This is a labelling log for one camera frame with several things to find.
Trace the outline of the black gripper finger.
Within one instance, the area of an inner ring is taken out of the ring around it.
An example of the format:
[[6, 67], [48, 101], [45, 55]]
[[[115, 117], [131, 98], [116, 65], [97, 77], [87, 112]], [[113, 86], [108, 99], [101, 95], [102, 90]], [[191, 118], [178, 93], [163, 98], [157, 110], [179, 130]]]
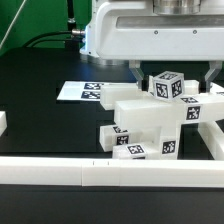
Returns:
[[210, 92], [210, 84], [217, 77], [217, 75], [221, 72], [223, 67], [222, 61], [210, 61], [209, 62], [209, 70], [203, 76], [199, 83], [199, 92], [200, 93], [209, 93]]

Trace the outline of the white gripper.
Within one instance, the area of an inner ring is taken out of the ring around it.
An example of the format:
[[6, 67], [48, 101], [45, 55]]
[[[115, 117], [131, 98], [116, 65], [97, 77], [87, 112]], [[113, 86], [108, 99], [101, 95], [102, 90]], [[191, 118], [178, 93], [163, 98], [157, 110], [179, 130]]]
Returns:
[[103, 59], [130, 60], [147, 90], [140, 61], [224, 61], [224, 0], [196, 0], [192, 15], [165, 15], [153, 0], [109, 0], [95, 16], [94, 45]]

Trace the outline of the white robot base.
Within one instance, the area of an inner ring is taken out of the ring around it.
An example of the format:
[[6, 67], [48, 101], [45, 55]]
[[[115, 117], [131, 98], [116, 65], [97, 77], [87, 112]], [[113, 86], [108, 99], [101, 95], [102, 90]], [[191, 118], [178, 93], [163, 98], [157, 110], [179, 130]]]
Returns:
[[88, 63], [94, 63], [102, 66], [117, 66], [124, 65], [124, 60], [106, 60], [99, 57], [95, 48], [95, 26], [96, 15], [99, 7], [109, 0], [91, 0], [92, 13], [91, 20], [85, 27], [85, 37], [83, 39], [84, 46], [80, 49], [80, 58]]

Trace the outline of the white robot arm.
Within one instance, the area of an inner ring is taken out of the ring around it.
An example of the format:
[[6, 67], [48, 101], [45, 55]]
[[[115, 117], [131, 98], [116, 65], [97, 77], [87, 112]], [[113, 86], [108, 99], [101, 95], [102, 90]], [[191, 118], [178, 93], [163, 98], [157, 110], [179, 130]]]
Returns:
[[94, 46], [107, 60], [207, 61], [200, 90], [209, 91], [224, 63], [224, 0], [106, 0]]

